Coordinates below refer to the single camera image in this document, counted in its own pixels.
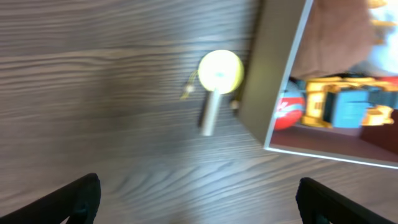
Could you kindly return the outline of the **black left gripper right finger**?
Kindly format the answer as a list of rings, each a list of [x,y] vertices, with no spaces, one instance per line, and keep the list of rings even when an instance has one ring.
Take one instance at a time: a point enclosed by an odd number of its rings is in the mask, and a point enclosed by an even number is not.
[[[303,224],[394,224],[309,177],[295,196]]]

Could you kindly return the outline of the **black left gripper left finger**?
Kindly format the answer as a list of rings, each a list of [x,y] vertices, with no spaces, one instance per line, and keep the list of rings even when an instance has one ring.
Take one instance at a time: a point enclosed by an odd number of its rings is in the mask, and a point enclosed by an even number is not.
[[[3,224],[90,223],[101,201],[97,174],[89,173],[38,200],[1,217]]]

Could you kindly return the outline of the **red robot ball toy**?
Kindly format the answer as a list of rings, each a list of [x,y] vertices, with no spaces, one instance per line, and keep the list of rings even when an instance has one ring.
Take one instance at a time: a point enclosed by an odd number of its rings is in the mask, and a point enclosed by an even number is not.
[[[297,123],[305,109],[305,98],[299,87],[288,81],[275,112],[275,130],[287,129]]]

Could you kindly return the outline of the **yellow toy truck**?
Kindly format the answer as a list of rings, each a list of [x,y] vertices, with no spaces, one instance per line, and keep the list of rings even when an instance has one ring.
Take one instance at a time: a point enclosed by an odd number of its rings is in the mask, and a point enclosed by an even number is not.
[[[305,81],[301,123],[316,128],[357,129],[393,124],[397,85],[373,77],[313,78]]]

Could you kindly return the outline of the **white duck plush toy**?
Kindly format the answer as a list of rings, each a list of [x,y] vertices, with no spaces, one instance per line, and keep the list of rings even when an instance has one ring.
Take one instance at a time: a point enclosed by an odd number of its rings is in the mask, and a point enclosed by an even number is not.
[[[368,57],[351,68],[374,77],[397,75],[397,0],[368,0],[375,42]]]

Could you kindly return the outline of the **wooden pellet drum toy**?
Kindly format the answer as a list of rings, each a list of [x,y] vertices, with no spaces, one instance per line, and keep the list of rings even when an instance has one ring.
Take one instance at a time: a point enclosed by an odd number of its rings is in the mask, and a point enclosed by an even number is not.
[[[235,53],[214,50],[200,60],[198,68],[188,78],[180,97],[182,100],[195,91],[195,80],[208,92],[200,125],[202,136],[213,135],[222,97],[240,86],[243,74],[243,63]]]

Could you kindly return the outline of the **brown plush toy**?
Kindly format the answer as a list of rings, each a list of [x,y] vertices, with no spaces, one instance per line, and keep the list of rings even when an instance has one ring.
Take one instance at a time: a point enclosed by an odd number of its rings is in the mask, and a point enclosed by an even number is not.
[[[365,60],[374,28],[365,0],[315,0],[291,77],[317,78],[349,70]]]

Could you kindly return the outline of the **white cardboard box pink inside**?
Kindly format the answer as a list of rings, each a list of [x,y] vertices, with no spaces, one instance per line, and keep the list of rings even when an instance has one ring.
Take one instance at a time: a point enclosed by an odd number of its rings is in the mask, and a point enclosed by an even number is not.
[[[300,127],[274,132],[274,113],[312,4],[311,0],[261,4],[238,109],[241,123],[266,151],[396,169],[396,154],[352,136]]]

